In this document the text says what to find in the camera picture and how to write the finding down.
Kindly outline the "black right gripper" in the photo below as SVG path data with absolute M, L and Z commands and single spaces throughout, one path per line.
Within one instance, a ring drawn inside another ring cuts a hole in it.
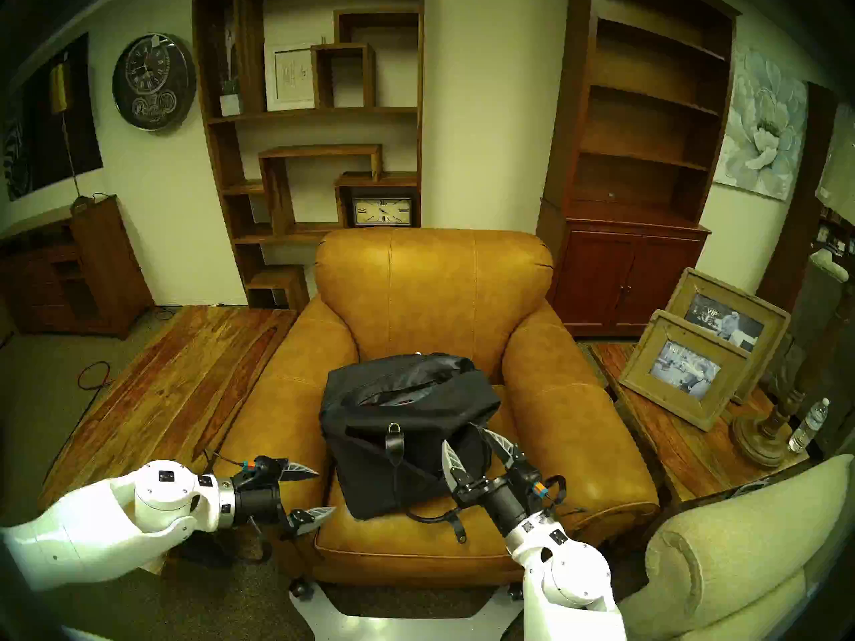
M 482 508 L 502 537 L 507 537 L 518 525 L 533 514 L 532 498 L 535 485 L 541 483 L 541 472 L 528 465 L 528 459 L 518 444 L 488 429 L 482 436 L 506 471 L 495 479 L 475 479 L 464 467 L 449 442 L 441 444 L 441 467 L 452 496 L 458 497 L 458 508 Z

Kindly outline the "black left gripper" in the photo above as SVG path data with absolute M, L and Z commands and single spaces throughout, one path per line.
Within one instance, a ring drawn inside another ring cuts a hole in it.
M 318 478 L 310 467 L 292 461 L 266 461 L 266 476 L 251 482 L 250 476 L 233 476 L 232 527 L 253 519 L 260 525 L 279 525 L 283 534 L 311 533 L 318 530 L 336 511 L 336 507 L 295 508 L 289 513 L 281 503 L 280 483 Z

